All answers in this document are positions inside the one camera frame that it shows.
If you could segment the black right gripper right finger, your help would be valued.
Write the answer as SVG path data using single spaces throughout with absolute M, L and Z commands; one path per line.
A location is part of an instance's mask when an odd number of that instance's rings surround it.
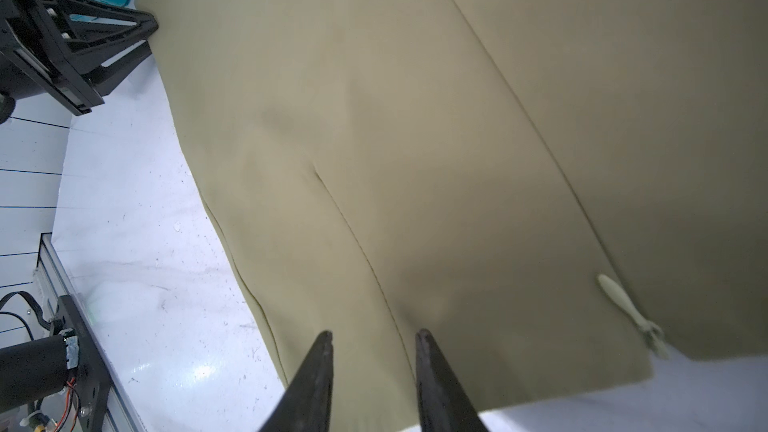
M 488 432 L 431 332 L 420 330 L 415 343 L 421 430 Z

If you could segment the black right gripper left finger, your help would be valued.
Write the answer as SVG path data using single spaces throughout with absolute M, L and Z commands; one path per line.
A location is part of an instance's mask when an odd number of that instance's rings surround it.
M 259 431 L 328 432 L 333 383 L 333 335 L 323 331 Z

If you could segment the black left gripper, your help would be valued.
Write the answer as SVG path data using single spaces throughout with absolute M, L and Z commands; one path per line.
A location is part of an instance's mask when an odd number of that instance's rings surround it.
M 42 26 L 35 23 L 41 11 Z M 104 103 L 138 65 L 151 55 L 145 40 L 159 29 L 147 12 L 95 0 L 1 0 L 1 115 L 16 103 L 49 95 L 73 115 Z M 45 47 L 54 38 L 83 52 L 83 92 L 49 60 Z

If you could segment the olive green skirt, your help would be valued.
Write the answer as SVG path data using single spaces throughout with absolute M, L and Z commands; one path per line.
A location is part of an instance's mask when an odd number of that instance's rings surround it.
M 767 0 L 136 0 L 283 381 L 416 423 L 421 329 L 482 410 L 767 351 Z

